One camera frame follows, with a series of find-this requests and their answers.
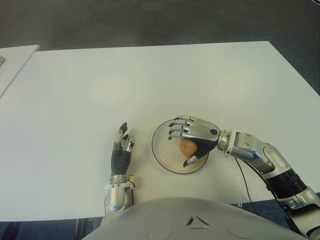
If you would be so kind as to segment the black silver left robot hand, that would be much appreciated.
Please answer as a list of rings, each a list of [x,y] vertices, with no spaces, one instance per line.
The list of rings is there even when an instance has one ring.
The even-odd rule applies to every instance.
[[[117,130],[111,154],[111,176],[126,175],[131,163],[135,141],[127,133],[128,124],[124,122]]]

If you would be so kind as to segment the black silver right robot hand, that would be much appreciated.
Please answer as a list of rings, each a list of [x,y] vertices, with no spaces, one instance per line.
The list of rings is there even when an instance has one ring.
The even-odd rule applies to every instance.
[[[196,145],[196,150],[183,163],[186,168],[218,145],[220,133],[221,130],[209,121],[193,116],[178,116],[169,124],[168,139],[180,138]]]

